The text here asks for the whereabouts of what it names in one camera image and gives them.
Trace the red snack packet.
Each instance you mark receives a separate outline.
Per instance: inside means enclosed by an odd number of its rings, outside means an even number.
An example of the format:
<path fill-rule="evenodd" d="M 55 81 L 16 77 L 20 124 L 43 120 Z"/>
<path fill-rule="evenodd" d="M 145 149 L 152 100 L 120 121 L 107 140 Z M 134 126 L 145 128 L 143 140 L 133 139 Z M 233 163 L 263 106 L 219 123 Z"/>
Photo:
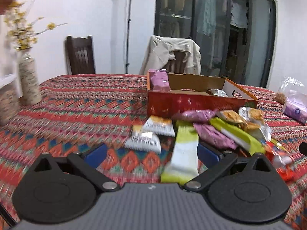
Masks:
<path fill-rule="evenodd" d="M 290 155 L 279 149 L 272 142 L 265 141 L 262 146 L 265 149 L 265 156 L 269 159 L 281 178 L 285 182 L 293 180 L 295 173 L 290 165 L 294 162 L 294 160 L 290 157 Z"/>

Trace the long green snack bar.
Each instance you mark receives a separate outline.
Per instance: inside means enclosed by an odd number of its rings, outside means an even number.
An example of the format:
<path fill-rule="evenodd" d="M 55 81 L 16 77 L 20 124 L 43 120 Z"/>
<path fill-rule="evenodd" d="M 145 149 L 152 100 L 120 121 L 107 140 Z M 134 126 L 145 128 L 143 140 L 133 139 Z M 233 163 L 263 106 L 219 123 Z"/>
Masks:
<path fill-rule="evenodd" d="M 216 130 L 226 135 L 235 143 L 237 143 L 240 147 L 249 152 L 251 156 L 255 153 L 265 154 L 266 151 L 262 144 L 256 138 L 241 130 L 239 127 L 228 124 L 218 117 L 210 119 L 209 123 Z"/>

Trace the pink snack pack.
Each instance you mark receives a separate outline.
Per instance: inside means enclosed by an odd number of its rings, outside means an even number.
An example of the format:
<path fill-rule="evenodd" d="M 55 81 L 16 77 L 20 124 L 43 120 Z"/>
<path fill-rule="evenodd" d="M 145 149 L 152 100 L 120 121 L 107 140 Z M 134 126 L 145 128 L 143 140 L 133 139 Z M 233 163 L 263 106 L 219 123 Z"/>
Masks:
<path fill-rule="evenodd" d="M 210 119 L 214 118 L 218 110 L 191 110 L 184 112 L 175 113 L 171 119 L 174 121 L 185 121 L 185 122 L 200 122 L 206 123 Z"/>
<path fill-rule="evenodd" d="M 171 91 L 168 73 L 165 69 L 155 70 L 149 69 L 149 78 L 152 86 L 152 91 L 169 92 Z"/>
<path fill-rule="evenodd" d="M 204 142 L 216 147 L 217 149 L 232 149 L 235 150 L 238 145 L 234 140 L 222 134 L 211 125 L 194 123 L 194 129 L 198 136 Z"/>

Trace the green white protein bar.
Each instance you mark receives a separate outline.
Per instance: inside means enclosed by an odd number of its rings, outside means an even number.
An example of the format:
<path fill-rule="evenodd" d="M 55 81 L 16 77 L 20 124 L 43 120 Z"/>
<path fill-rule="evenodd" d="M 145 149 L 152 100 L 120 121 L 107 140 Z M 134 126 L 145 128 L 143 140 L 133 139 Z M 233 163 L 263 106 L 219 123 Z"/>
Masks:
<path fill-rule="evenodd" d="M 184 185 L 199 175 L 197 149 L 199 136 L 193 123 L 177 121 L 177 135 L 170 161 L 160 176 L 161 183 Z"/>

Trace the white orange cracker packet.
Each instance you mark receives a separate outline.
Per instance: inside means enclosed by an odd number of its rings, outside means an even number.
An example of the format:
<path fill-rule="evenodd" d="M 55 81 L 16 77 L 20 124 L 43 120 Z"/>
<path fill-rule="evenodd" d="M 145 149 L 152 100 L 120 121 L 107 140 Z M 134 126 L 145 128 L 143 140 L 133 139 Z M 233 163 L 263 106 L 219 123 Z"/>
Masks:
<path fill-rule="evenodd" d="M 159 137 L 152 131 L 143 131 L 141 125 L 132 126 L 131 136 L 126 140 L 124 147 L 137 151 L 161 153 Z"/>

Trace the orange cardboard snack box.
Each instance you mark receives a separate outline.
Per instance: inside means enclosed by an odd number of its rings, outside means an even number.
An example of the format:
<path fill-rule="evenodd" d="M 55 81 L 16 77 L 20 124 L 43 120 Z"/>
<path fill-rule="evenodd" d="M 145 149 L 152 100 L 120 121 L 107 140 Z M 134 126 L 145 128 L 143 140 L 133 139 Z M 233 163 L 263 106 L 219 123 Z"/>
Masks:
<path fill-rule="evenodd" d="M 259 100 L 227 78 L 168 73 L 171 91 L 154 91 L 147 74 L 147 115 L 170 118 L 191 110 L 256 108 Z"/>

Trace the silver cracker packet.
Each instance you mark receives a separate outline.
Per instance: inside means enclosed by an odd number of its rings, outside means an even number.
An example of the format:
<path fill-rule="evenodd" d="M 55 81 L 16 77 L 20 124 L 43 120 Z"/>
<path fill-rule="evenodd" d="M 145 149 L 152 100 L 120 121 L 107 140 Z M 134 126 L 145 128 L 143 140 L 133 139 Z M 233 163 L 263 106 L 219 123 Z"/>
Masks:
<path fill-rule="evenodd" d="M 244 119 L 240 128 L 250 134 L 258 141 L 270 141 L 272 130 L 264 121 L 261 110 L 249 107 L 241 107 L 238 111 L 239 116 Z"/>

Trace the purple tissue pack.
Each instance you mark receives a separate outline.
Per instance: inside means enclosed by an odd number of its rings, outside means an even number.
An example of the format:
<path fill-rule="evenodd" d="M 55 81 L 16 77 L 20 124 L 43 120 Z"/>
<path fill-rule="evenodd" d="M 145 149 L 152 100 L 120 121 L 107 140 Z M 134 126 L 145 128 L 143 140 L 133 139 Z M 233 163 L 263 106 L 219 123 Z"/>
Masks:
<path fill-rule="evenodd" d="M 302 94 L 295 90 L 290 90 L 284 103 L 283 113 L 305 125 L 307 120 L 306 107 L 306 94 Z"/>

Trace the clear plastic bag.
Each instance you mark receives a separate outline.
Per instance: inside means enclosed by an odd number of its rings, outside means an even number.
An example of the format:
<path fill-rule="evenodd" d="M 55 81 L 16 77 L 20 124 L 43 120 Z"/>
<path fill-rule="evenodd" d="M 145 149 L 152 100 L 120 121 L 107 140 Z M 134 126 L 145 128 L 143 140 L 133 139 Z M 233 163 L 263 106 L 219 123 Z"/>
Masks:
<path fill-rule="evenodd" d="M 273 100 L 284 105 L 286 98 L 289 96 L 290 90 L 304 92 L 306 86 L 293 77 L 284 77 L 281 81 L 277 92 L 273 96 Z"/>

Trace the patterned red tablecloth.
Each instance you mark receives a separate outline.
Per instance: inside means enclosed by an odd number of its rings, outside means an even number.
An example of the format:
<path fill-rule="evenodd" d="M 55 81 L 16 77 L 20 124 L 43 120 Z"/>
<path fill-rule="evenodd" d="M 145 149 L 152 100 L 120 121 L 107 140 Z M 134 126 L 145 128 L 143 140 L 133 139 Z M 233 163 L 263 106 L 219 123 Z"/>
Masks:
<path fill-rule="evenodd" d="M 62 75 L 43 82 L 42 101 L 22 106 L 1 127 L 1 205 L 17 220 L 12 193 L 35 158 L 84 152 L 106 143 L 107 159 L 99 171 L 119 183 L 155 183 L 171 157 L 171 140 L 160 154 L 123 148 L 132 125 L 147 117 L 147 81 L 143 75 Z"/>

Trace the small floral ceramic vase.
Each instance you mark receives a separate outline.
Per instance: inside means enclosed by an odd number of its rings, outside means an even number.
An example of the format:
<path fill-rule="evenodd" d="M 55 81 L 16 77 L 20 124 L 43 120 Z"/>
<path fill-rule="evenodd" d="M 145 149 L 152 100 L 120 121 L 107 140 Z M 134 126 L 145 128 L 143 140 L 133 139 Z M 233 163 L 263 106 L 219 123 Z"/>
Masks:
<path fill-rule="evenodd" d="M 30 50 L 23 50 L 19 59 L 19 78 L 22 96 L 26 105 L 35 105 L 42 100 L 34 58 Z"/>

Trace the clear storage jar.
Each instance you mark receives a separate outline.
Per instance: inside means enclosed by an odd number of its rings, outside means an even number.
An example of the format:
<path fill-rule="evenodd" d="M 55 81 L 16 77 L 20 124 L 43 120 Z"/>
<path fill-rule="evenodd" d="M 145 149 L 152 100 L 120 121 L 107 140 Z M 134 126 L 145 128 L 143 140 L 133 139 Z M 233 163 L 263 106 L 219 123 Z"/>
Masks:
<path fill-rule="evenodd" d="M 15 84 L 16 75 L 9 74 L 1 77 L 0 90 L 0 123 L 6 125 L 19 112 L 19 99 Z"/>

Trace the dark wooden chair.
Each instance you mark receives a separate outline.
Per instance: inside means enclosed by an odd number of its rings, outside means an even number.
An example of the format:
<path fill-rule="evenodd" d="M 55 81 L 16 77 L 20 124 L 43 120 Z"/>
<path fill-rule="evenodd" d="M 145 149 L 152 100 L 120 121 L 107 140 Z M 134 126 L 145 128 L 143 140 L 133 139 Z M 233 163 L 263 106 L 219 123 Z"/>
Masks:
<path fill-rule="evenodd" d="M 64 42 L 71 74 L 95 74 L 92 36 L 67 36 Z"/>

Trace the dark glass sliding door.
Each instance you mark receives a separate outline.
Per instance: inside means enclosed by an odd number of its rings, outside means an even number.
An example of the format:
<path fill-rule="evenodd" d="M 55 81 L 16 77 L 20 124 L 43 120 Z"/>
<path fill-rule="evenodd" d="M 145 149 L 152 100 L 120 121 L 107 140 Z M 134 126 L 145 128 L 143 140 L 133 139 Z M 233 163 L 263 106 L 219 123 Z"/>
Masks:
<path fill-rule="evenodd" d="M 265 87 L 276 29 L 273 0 L 156 0 L 155 35 L 192 39 L 201 74 Z"/>

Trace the black floor lamp stand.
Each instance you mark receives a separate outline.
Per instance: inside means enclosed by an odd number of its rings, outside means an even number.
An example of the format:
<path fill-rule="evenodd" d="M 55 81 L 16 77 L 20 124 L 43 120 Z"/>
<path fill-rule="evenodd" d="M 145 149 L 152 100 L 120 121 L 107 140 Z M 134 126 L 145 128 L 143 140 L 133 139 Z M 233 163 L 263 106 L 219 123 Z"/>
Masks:
<path fill-rule="evenodd" d="M 129 43 L 131 27 L 132 0 L 127 0 L 126 43 L 125 43 L 125 74 L 129 73 Z"/>

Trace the chair with beige jacket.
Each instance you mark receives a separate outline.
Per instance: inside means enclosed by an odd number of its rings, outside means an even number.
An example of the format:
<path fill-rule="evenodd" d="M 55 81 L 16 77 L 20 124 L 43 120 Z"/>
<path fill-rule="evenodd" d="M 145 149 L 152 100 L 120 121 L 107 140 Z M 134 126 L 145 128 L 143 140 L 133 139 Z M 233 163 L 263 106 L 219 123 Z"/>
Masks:
<path fill-rule="evenodd" d="M 200 47 L 192 39 L 151 36 L 140 74 L 146 74 L 149 69 L 164 69 L 169 61 L 175 60 L 175 54 L 182 53 L 184 65 L 183 73 L 196 74 L 201 73 L 201 54 Z"/>

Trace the yellow flower sprigs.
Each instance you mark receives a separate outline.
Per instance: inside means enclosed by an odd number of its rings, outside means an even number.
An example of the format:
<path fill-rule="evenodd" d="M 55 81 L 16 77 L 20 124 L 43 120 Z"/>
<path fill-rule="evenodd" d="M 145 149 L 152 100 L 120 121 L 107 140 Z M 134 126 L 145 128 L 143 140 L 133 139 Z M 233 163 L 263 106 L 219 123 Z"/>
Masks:
<path fill-rule="evenodd" d="M 44 19 L 37 17 L 35 20 L 28 22 L 28 15 L 35 0 L 27 2 L 13 1 L 5 12 L 4 23 L 8 27 L 7 37 L 16 51 L 29 50 L 38 42 L 38 36 L 52 31 L 55 28 L 66 25 L 66 23 L 55 24 L 50 22 L 44 30 L 36 32 L 34 25 Z"/>

